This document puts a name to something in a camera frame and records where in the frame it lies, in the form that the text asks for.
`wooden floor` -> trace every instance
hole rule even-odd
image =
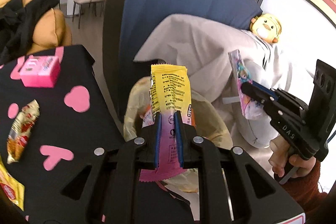
[[[66,4],[61,5],[61,10],[66,13]],[[78,16],[74,18],[66,18],[67,24],[71,28],[72,33],[72,43],[82,44],[95,59],[95,64],[93,65],[94,74],[96,81],[99,85],[101,93],[104,96],[105,102],[110,110],[110,113],[115,120],[116,125],[119,130],[122,130],[122,124],[117,119],[117,114],[115,112],[105,78],[103,75],[103,66],[102,66],[102,31],[103,31],[103,22],[104,15],[100,17],[100,7],[97,5],[97,16],[95,16],[93,6],[89,8],[89,5],[83,5],[82,10],[84,14],[81,16],[80,29],[78,29]]]

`black cloth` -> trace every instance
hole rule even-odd
[[[34,56],[55,55],[47,50]],[[0,69],[0,155],[9,173],[25,187],[25,211],[32,224],[43,224],[56,220],[60,224],[87,224],[88,219],[101,220],[108,208],[101,205],[100,194],[106,189],[94,189],[94,201],[89,204],[88,217],[85,206],[92,177],[89,177],[79,197],[62,189],[87,166],[90,175],[95,174],[94,155],[96,148],[105,151],[118,149],[124,139],[116,127],[93,75],[93,58],[82,45],[64,47],[61,72],[53,89],[26,88],[21,80],[12,80],[10,75],[17,61]],[[90,108],[76,112],[64,103],[64,97],[75,86],[84,86],[90,95]],[[40,105],[40,117],[31,132],[27,146],[19,162],[6,164],[6,140],[14,119],[7,115],[8,108],[16,103],[21,109],[36,99]],[[43,163],[46,156],[40,152],[42,145],[51,145],[71,150],[71,161],[61,160],[53,170],[46,171]],[[159,188],[156,183],[139,183],[137,196],[136,224],[191,224],[194,223],[190,207],[183,201]]]
[[[0,8],[0,65],[23,56],[31,48],[33,32],[40,18],[59,0],[11,0]]]

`white sticker with red border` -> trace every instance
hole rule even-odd
[[[292,219],[286,220],[278,224],[304,224],[306,222],[306,214],[302,213]]]

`hand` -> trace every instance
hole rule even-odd
[[[273,155],[269,158],[269,163],[272,165],[272,170],[281,178],[285,175],[284,167],[288,159],[289,143],[282,137],[278,136],[271,140],[269,144]],[[299,155],[292,155],[289,158],[289,163],[295,167],[300,167],[297,172],[292,175],[292,178],[304,177],[313,169],[316,159],[314,157],[309,160],[303,160]]]

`silver screw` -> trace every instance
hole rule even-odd
[[[101,156],[101,155],[103,155],[105,153],[105,150],[103,148],[99,147],[99,148],[96,148],[93,153],[96,156]]]
[[[204,139],[201,136],[196,136],[193,138],[194,143],[202,143]]]
[[[134,143],[138,144],[138,145],[143,144],[144,142],[145,142],[145,139],[141,138],[141,137],[138,137],[138,138],[134,139]]]
[[[233,153],[237,154],[237,155],[241,155],[243,153],[243,149],[239,146],[236,146],[233,148]]]

